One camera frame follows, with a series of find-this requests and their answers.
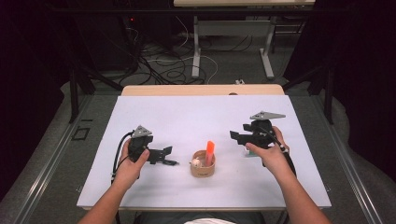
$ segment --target human hand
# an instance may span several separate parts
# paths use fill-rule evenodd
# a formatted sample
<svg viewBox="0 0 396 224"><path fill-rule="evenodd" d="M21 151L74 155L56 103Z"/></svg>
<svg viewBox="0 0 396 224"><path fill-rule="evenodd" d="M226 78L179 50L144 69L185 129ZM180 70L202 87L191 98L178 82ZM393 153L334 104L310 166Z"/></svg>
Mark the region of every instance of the human hand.
<svg viewBox="0 0 396 224"><path fill-rule="evenodd" d="M276 126L273 126L273 129L276 134L276 139L286 149L289 149L289 147L285 144L282 132ZM260 156L262 158L262 163L265 164L268 170L275 177L281 174L285 174L285 172L291 171L288 162L286 161L283 152L278 144L275 144L273 147L270 147L268 149L257 147L251 143L246 143L245 147L250 151L254 152L256 155Z"/></svg>
<svg viewBox="0 0 396 224"><path fill-rule="evenodd" d="M119 186L124 190L129 189L136 179L140 176L140 170L149 158L149 150L145 149L136 162L132 162L128 157L128 146L131 139L128 139L123 147L119 161L119 168L113 185Z"/></svg>

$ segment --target cable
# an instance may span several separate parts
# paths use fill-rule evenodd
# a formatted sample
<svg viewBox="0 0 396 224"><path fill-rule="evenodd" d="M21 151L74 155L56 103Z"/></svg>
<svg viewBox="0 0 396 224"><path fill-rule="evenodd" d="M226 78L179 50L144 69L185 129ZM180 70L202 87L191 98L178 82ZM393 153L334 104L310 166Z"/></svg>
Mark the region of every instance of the cable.
<svg viewBox="0 0 396 224"><path fill-rule="evenodd" d="M134 130L131 131L130 133L125 134L120 140L119 147L117 148L117 152L116 152L116 157L114 158L113 173L111 174L111 184L113 183L114 178L116 177L116 172L117 172L117 170L119 168L117 166L117 160L119 159L120 149L122 147L122 143L123 143L123 141L125 140L126 137L131 136L133 133L134 133Z"/></svg>
<svg viewBox="0 0 396 224"><path fill-rule="evenodd" d="M290 157L290 155L289 155L289 150L288 150L287 148L285 148L285 146L284 146L283 144L281 144L281 143L276 139L276 137L273 136L273 135L271 135L267 130L265 130L265 129L262 128L262 127L258 127L258 128L259 128L260 130L264 131L265 133L267 133L267 134L279 145L280 149L281 149L282 152L283 152L283 156L285 156L285 159L286 159L286 161L288 162L288 165L289 165L290 169L293 171L294 175L297 176L296 169L295 169L295 167L294 167L294 163L293 163L293 161L292 161L292 159L291 159L291 157Z"/></svg>

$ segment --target orange object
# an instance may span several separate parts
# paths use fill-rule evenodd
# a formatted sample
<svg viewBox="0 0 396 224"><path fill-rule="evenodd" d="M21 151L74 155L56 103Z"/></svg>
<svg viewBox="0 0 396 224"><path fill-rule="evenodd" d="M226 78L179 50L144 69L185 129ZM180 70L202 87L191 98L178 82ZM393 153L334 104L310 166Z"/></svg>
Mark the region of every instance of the orange object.
<svg viewBox="0 0 396 224"><path fill-rule="evenodd" d="M215 144L212 141L207 141L205 166L212 165L213 154L215 152Z"/></svg>

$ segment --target black cable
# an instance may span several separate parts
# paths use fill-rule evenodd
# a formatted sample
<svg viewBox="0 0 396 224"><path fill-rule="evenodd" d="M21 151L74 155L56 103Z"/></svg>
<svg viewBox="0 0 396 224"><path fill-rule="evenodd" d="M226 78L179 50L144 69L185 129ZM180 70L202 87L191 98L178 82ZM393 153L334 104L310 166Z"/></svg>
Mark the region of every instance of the black cable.
<svg viewBox="0 0 396 224"><path fill-rule="evenodd" d="M289 155L289 150L287 148L285 148L285 146L283 144L281 144L279 142L279 140L276 139L275 136L271 135L267 130L265 130L262 127L258 127L260 130L264 131L265 133L267 133L280 147L280 150L282 150L283 152L283 156L285 156L286 161L288 162L288 165L290 167L290 169L293 171L294 175L297 176L296 173L296 168L294 167L294 163L293 160L291 159L290 155Z"/></svg>
<svg viewBox="0 0 396 224"><path fill-rule="evenodd" d="M120 140L119 147L117 148L117 152L116 152L116 157L114 158L113 173L111 174L111 183L113 183L114 177L116 176L116 172L117 172L117 168L118 168L117 167L117 160L118 160L119 155L120 155L120 149L122 147L122 143L123 143L123 141L125 140L126 137L131 136L133 133L134 133L134 130L131 131L130 133L125 134Z"/></svg>
<svg viewBox="0 0 396 224"><path fill-rule="evenodd" d="M125 161L127 158L129 158L128 156L125 157L124 159L122 159L122 161L120 161L120 164L117 166L117 160L119 158L119 154L120 154L120 149L122 147L122 143L123 143L123 141L125 140L126 137L132 135L133 133L134 133L134 130L131 131L130 133L125 134L120 140L119 147L117 148L117 152L116 152L116 157L114 158L113 173L111 174L111 184L113 184L114 178L116 177L116 172L119 169L119 167L122 164L122 162ZM116 219L117 224L121 224L120 212L119 211L117 211L115 219Z"/></svg>

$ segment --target desk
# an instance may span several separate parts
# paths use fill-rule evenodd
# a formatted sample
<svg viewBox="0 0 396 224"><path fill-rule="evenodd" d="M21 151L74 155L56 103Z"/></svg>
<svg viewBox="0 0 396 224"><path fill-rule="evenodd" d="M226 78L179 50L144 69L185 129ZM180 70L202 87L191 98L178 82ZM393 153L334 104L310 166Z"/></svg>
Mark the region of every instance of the desk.
<svg viewBox="0 0 396 224"><path fill-rule="evenodd" d="M315 0L175 0L175 7L275 7L314 5ZM193 77L199 76L201 49L200 35L255 35L266 36L264 48L260 49L262 64L267 78L275 78L268 51L271 46L276 17L269 21L198 21L194 16L194 58L192 62Z"/></svg>
<svg viewBox="0 0 396 224"><path fill-rule="evenodd" d="M166 157L177 166L147 163L125 194L120 209L138 211L262 211L286 205L274 177L258 157L243 156L229 131L260 111L285 114L274 119L291 148L300 182L319 207L331 203L313 161L290 99L277 85L130 86L119 97L78 199L91 208L110 186L120 139L138 125L153 132L150 148L173 147ZM208 178L191 175L194 151L215 144L216 171Z"/></svg>

